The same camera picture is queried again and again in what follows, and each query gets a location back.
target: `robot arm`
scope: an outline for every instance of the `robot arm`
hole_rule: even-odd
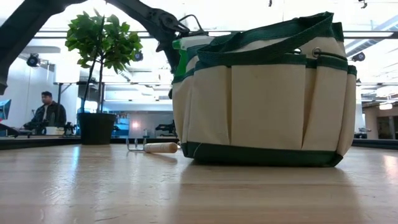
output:
[[[7,87],[8,70],[13,61],[32,40],[37,31],[55,14],[71,4],[86,0],[25,0],[0,27],[0,95]],[[172,42],[190,35],[190,30],[175,16],[161,9],[151,8],[140,0],[108,0],[108,2],[141,23],[148,33],[159,41],[157,52],[164,51],[172,67],[178,66],[180,55],[172,48]]]

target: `computer monitor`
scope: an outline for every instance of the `computer monitor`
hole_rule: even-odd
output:
[[[0,119],[8,119],[10,112],[11,100],[0,101]]]

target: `man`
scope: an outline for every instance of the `man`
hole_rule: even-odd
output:
[[[26,129],[34,129],[34,126],[43,124],[43,121],[48,121],[46,126],[64,127],[65,123],[67,122],[67,112],[62,105],[52,100],[51,92],[42,92],[42,102],[43,106],[37,108],[32,121],[24,124],[24,127]]]

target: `metal tool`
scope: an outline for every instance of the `metal tool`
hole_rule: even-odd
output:
[[[150,143],[147,144],[147,139],[144,138],[142,149],[138,148],[138,139],[134,140],[134,149],[130,148],[129,139],[126,138],[127,149],[130,152],[146,152],[146,153],[175,153],[178,145],[174,142],[167,143]]]

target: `wooden tabletop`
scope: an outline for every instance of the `wooden tabletop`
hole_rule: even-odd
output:
[[[398,223],[398,151],[337,168],[201,166],[126,146],[0,151],[0,223]]]

